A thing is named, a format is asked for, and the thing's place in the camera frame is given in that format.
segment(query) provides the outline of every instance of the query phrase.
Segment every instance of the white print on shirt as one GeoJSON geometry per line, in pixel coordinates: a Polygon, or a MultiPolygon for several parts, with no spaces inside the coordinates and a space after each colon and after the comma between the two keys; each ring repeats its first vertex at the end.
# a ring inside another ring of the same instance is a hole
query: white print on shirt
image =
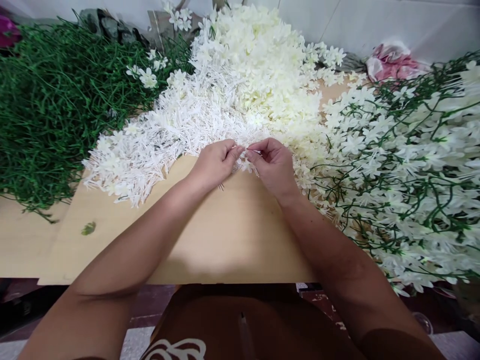
{"type": "Polygon", "coordinates": [[[153,355],[161,355],[163,360],[173,360],[178,358],[179,360],[190,360],[189,355],[195,360],[204,360],[205,352],[207,351],[207,345],[200,339],[187,338],[182,341],[176,342],[173,345],[169,343],[168,340],[162,339],[155,341],[150,347],[145,351],[145,355],[142,357],[143,360],[151,360],[153,355]],[[184,344],[196,345],[196,348],[177,348],[184,344]]]}

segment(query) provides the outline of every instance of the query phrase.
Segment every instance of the pink fabric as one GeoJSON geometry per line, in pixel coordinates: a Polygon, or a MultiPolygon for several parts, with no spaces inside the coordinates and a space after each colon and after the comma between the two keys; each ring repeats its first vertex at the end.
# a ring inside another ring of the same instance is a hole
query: pink fabric
{"type": "Polygon", "coordinates": [[[401,41],[380,44],[366,61],[368,77],[372,82],[386,79],[412,79],[425,74],[428,66],[415,61],[410,50],[401,41]]]}
{"type": "Polygon", "coordinates": [[[8,17],[0,15],[0,48],[11,47],[20,38],[20,31],[15,24],[8,17]]]}

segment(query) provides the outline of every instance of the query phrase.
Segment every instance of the plywood board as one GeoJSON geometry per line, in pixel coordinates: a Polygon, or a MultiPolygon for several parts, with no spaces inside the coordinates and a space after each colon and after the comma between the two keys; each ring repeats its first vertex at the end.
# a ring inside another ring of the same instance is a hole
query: plywood board
{"type": "Polygon", "coordinates": [[[22,213],[18,202],[0,197],[0,278],[39,278],[69,206],[58,203],[45,211],[58,223],[36,213],[22,213]]]}
{"type": "MultiPolygon", "coordinates": [[[[70,284],[117,235],[185,177],[196,161],[181,157],[144,205],[79,186],[63,221],[41,285],[70,284]],[[81,235],[95,221],[95,231],[81,235]]],[[[254,174],[237,172],[212,191],[186,225],[150,284],[311,282],[276,200],[254,174]]]]}

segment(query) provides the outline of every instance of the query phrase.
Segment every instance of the brown shirt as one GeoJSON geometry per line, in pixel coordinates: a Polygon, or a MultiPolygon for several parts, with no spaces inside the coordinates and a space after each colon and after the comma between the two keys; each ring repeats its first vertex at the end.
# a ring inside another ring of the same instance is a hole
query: brown shirt
{"type": "Polygon", "coordinates": [[[391,329],[357,346],[287,285],[186,285],[172,297],[142,359],[444,359],[391,329]]]}

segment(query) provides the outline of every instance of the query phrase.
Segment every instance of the person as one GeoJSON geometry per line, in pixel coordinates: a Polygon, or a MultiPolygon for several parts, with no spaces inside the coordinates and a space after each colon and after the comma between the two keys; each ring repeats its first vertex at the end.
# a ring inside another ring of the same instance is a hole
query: person
{"type": "MultiPolygon", "coordinates": [[[[75,279],[18,359],[118,359],[142,285],[244,151],[231,139],[206,146],[188,176],[75,279]]],[[[246,156],[276,198],[350,339],[281,284],[192,284],[173,295],[142,358],[444,359],[375,262],[299,192],[290,151],[267,138],[250,145],[246,156]]]]}

